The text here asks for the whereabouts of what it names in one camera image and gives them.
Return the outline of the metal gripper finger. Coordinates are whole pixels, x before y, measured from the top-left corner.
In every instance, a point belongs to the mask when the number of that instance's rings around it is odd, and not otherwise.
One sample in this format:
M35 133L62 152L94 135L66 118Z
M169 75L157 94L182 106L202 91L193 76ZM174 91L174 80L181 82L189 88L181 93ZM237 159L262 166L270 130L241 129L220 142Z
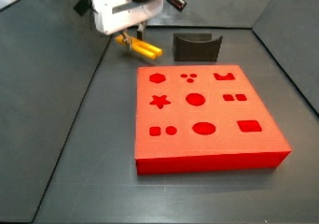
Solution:
M129 34L125 31L121 31L121 41L122 41L126 49L132 51L132 39L130 39Z
M144 21L138 24L138 27L137 27L137 39L138 40L142 40L145 27L146 27L146 22Z

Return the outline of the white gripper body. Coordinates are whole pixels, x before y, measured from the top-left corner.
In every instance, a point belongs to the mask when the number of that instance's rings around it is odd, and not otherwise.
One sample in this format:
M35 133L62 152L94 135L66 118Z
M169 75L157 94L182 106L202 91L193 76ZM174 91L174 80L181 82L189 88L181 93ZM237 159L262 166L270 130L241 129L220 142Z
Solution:
M162 0L90 0L94 26L100 33L112 35L157 16Z

